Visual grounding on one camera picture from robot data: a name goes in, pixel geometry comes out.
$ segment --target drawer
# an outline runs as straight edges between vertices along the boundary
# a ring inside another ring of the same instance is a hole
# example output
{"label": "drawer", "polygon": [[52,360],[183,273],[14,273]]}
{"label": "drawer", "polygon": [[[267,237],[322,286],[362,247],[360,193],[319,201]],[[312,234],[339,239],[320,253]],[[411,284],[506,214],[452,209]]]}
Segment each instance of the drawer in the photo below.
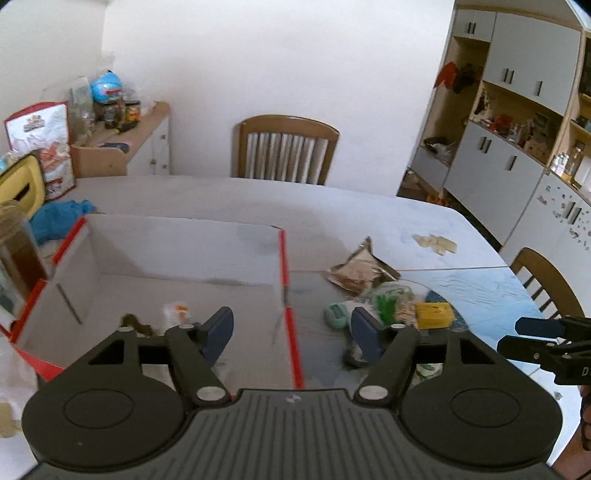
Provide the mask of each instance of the drawer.
{"label": "drawer", "polygon": [[169,123],[170,118],[165,118],[152,134],[152,147],[155,153],[161,151],[164,145],[168,143]]}
{"label": "drawer", "polygon": [[449,172],[449,167],[436,159],[425,148],[419,147],[417,149],[410,167],[434,190],[437,192],[443,190],[443,182]]}

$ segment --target red and white bag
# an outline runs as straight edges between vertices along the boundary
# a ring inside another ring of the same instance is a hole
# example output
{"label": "red and white bag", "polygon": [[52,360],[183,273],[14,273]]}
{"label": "red and white bag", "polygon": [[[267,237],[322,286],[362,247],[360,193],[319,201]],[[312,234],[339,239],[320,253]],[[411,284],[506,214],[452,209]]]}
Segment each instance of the red and white bag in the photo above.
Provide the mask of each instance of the red and white bag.
{"label": "red and white bag", "polygon": [[55,200],[74,188],[67,102],[36,103],[13,113],[4,125],[12,150],[26,155],[41,149],[46,200]]}

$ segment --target orange object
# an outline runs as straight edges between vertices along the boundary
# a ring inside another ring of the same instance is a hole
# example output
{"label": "orange object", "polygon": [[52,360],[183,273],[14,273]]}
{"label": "orange object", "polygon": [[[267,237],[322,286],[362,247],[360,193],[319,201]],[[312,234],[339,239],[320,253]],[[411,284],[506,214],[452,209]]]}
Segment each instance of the orange object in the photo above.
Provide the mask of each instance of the orange object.
{"label": "orange object", "polygon": [[457,65],[451,61],[441,69],[439,75],[437,75],[437,80],[435,80],[433,88],[437,88],[443,83],[445,88],[449,90],[452,88],[453,82],[456,81],[456,76]]}

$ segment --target floor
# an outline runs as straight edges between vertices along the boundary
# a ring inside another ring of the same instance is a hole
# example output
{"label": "floor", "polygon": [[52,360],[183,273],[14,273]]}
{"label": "floor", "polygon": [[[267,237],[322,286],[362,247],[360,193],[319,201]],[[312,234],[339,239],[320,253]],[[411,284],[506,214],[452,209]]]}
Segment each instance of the floor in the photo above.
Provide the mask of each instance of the floor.
{"label": "floor", "polygon": [[[427,202],[429,193],[421,185],[421,180],[412,171],[407,170],[400,184],[400,188],[397,193],[398,197],[403,197],[412,200],[419,200],[420,202]],[[452,195],[446,192],[444,200],[449,208],[452,208],[460,212],[472,226],[484,237],[484,239],[490,243],[492,248],[497,252],[501,249],[501,244],[490,234],[490,232],[474,217],[466,208],[458,202]]]}

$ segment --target cardboard tray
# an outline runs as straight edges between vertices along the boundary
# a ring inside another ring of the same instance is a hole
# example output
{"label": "cardboard tray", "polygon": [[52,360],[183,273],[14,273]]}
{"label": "cardboard tray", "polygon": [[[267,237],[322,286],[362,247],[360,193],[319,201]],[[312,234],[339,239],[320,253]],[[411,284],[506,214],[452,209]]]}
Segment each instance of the cardboard tray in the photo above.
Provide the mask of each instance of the cardboard tray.
{"label": "cardboard tray", "polygon": [[[231,393],[303,387],[293,314],[284,303],[281,229],[95,214],[75,225],[54,263],[53,278],[37,284],[11,337],[47,380],[115,331],[124,314],[162,332],[163,305],[183,301],[192,322],[232,309],[234,334],[216,364]],[[166,368],[144,372],[171,385]]]}

